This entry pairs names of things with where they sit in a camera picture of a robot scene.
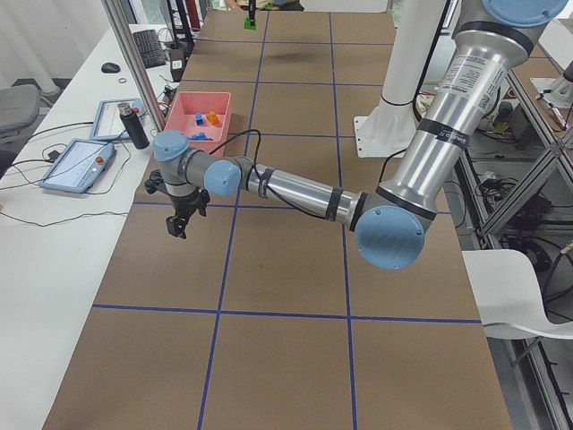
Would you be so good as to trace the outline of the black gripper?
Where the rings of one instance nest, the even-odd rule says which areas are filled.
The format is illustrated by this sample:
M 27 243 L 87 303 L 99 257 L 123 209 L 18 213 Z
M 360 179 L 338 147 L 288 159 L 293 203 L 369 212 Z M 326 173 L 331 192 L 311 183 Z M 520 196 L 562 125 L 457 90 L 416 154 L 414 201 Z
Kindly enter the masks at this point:
M 175 208 L 175 214 L 166 218 L 167 232 L 173 237 L 186 239 L 186 226 L 191 216 L 198 211 L 202 217 L 206 217 L 206 208 L 210 203 L 210 194 L 207 190 L 192 186 L 192 191 L 185 196 L 176 196 L 167 190 L 160 171 L 152 170 L 149 178 L 145 181 L 145 189 L 148 194 L 161 192 L 167 195 Z

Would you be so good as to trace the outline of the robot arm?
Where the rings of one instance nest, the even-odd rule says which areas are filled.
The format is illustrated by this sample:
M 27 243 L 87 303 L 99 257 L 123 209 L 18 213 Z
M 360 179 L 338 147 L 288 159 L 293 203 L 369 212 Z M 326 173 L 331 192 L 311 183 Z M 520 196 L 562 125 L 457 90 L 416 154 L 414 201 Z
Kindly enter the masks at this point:
M 287 69 L 310 62 L 313 45 L 324 47 L 334 68 L 352 67 L 357 60 L 384 67 L 380 103 L 355 131 L 355 157 L 394 157 L 397 165 L 370 180 L 367 190 L 353 192 L 360 178 L 354 170 L 343 169 L 339 185 L 326 185 L 262 165 L 257 151 L 227 157 L 221 147 L 207 149 L 188 133 L 168 127 L 152 144 L 157 168 L 145 190 L 163 193 L 173 203 L 167 229 L 174 237 L 184 237 L 190 217 L 203 212 L 211 196 L 253 193 L 341 223 L 354 234 L 367 262 L 385 270 L 405 268 L 422 251 L 438 213 L 439 191 L 508 72 L 528 60 L 563 8 L 561 1 L 463 2 L 452 34 L 453 57 L 422 117 L 413 114 L 415 92 L 437 42 L 444 2 L 408 2 L 392 37 L 383 14 L 270 13 L 258 40 L 260 52 Z M 382 58 L 387 39 L 392 47 Z

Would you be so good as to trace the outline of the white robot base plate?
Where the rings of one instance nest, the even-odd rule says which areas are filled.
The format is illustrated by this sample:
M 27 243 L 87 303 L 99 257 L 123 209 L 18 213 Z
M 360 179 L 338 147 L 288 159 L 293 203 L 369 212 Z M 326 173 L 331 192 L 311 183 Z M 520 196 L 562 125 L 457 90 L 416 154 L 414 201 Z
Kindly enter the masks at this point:
M 361 158 L 387 158 L 408 147 L 416 130 L 418 86 L 425 76 L 434 39 L 447 16 L 446 0 L 403 3 L 381 98 L 368 116 L 357 116 L 355 142 Z

